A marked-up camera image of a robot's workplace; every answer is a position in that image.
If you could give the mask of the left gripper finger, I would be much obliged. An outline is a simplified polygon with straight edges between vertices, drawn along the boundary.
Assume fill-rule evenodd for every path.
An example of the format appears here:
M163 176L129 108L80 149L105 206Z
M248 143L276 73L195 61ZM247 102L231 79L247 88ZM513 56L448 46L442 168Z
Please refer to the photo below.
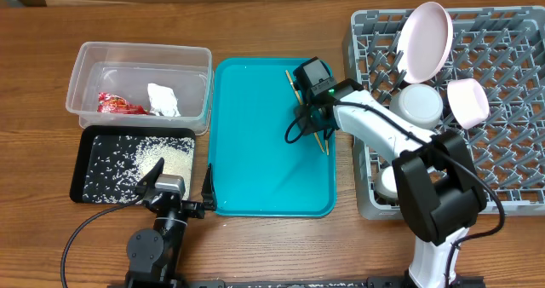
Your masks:
M157 179L163 173L163 167L164 159L160 158L153 168L137 182L135 193L137 195L145 195L150 189L154 189Z
M213 170L212 164L208 164L207 172L204 178L202 186L201 196L203 199L203 205L206 210L216 211L217 198L215 194L215 188L213 183Z

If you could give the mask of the wooden chopstick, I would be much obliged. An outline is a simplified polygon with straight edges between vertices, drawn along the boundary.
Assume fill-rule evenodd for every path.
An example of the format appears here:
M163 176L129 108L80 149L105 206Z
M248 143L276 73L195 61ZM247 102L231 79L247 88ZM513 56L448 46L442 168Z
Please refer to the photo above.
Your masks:
M291 75L290 75L290 72L289 72L288 70L285 70L285 74L286 74L286 77L287 77L288 80L289 80L290 86L291 86L291 88L292 88L292 90L293 90L293 92L294 92L294 94L295 94L295 97L296 97L296 99L297 99L298 102L299 102L299 105L302 105L302 104L303 104L302 98L301 98L301 96L299 95L299 93L297 92L297 90L295 89L295 85L294 85L293 79L292 79L292 77L291 77ZM318 143L318 146L319 146L321 152L322 152L322 153L325 153L324 146L323 146L321 140L319 139L318 134L317 134L316 132L314 132L313 135L314 135L314 137L315 137L315 139L316 139L316 142Z
M326 155L329 156L329 155L330 155L329 141L328 141L328 140L324 140L324 145L325 145Z

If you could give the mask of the white rice pile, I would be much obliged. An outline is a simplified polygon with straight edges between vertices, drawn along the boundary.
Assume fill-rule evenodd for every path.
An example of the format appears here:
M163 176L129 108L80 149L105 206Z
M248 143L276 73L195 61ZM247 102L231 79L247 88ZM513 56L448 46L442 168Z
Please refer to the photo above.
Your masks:
M83 179L83 202L124 204L136 198L135 186L160 158L163 173L182 176L184 199L191 189L195 140L190 137L98 135Z

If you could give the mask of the white napkin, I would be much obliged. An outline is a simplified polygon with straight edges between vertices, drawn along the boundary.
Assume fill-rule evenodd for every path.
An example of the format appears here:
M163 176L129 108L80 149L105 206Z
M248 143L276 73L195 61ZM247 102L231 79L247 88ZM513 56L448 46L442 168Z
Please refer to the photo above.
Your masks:
M155 83L147 85L147 93L150 102L150 113L156 116L180 117L178 100L174 91Z

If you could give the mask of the red sauce packet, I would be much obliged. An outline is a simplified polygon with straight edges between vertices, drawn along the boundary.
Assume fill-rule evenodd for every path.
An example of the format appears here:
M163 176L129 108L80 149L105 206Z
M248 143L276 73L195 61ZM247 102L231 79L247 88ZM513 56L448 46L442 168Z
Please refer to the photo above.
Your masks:
M143 106L131 104L118 95L101 92L98 102L97 112L147 115Z

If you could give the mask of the white cup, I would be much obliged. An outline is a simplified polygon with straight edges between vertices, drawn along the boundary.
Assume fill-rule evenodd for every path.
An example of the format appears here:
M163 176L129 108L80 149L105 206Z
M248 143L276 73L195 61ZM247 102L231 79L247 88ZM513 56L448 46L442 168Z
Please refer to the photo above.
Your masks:
M386 200L395 201L398 199L398 191L392 166L379 170L375 178L375 192Z

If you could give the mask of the grey bowl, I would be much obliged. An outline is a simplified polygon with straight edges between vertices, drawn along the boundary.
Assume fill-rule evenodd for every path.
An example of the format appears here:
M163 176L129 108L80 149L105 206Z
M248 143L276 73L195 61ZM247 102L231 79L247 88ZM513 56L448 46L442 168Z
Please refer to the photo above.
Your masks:
M389 110L426 130L434 129L443 112L440 94L426 84L411 84L398 92L390 101Z

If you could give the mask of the large white plate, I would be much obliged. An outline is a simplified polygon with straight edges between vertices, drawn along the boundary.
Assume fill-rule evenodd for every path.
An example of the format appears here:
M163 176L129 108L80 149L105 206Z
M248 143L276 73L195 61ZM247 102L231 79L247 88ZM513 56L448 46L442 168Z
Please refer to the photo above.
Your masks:
M445 65L453 41L450 15L436 2L414 9L400 32L396 54L404 81L420 84L433 78Z

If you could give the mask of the small white plate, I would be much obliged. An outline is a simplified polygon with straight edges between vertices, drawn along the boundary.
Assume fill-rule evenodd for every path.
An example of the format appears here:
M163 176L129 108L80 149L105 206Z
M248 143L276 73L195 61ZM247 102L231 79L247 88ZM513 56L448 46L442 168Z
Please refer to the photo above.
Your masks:
M473 78L450 81L447 99L454 119L469 130L484 122L490 114L490 105L485 90Z

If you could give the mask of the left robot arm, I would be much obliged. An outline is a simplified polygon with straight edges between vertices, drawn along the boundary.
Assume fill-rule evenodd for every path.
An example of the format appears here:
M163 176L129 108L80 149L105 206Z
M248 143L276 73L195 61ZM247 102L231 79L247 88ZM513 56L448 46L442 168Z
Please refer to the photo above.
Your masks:
M142 204L156 218L152 228L141 229L129 238L125 287L191 287L177 273L187 220L203 219L206 211L217 208L211 165L204 179L201 202L184 199L183 178L164 174L163 167L161 158L135 187Z

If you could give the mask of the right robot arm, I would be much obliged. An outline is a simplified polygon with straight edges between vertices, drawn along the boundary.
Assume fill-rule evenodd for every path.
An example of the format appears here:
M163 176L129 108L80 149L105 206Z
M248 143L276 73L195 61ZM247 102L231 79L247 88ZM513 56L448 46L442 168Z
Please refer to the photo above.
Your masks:
M415 253L402 276L369 277L368 287L482 287L481 277L455 272L459 244L487 201L465 141L411 124L357 81L337 82L317 57L293 72L302 104L294 123L301 135L336 130L358 137L393 169L402 217L416 236Z

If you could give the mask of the black food tray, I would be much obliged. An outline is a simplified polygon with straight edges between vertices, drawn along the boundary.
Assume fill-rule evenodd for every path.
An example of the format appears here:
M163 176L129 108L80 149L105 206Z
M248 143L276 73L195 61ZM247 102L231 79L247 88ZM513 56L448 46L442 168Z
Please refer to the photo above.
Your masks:
M89 126L82 133L70 198L76 203L124 204L135 186L159 161L163 173L184 181L190 196L196 136L190 129Z

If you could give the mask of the teal plastic tray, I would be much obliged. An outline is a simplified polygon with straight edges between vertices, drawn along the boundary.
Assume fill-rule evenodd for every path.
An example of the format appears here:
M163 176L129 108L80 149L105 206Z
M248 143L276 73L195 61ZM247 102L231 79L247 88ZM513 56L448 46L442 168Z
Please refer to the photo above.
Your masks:
M229 58L216 68L208 161L222 216L322 217L336 204L336 144L292 126L302 58Z

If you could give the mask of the clear plastic bin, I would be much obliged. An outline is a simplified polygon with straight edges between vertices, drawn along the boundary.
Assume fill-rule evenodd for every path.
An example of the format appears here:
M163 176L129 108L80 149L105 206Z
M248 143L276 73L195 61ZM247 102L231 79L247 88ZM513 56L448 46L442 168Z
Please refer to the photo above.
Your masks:
M82 128L117 125L188 128L196 135L209 128L214 90L212 53L203 47L153 43L84 43L75 60L66 95L66 110L78 115ZM150 113L148 85L170 88L179 117ZM148 114L99 112L99 94L124 98Z

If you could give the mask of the grey dish rack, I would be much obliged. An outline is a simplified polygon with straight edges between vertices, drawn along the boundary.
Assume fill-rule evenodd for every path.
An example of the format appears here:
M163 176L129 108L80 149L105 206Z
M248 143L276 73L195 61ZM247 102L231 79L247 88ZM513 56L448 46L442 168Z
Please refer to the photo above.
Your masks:
M396 49L406 9L352 14L342 42L347 77L382 104L404 87ZM457 131L479 176L509 216L544 212L544 10L540 6L451 9L453 42L443 69L430 80L439 93L450 81L476 79L490 115L462 129L444 112L437 131Z

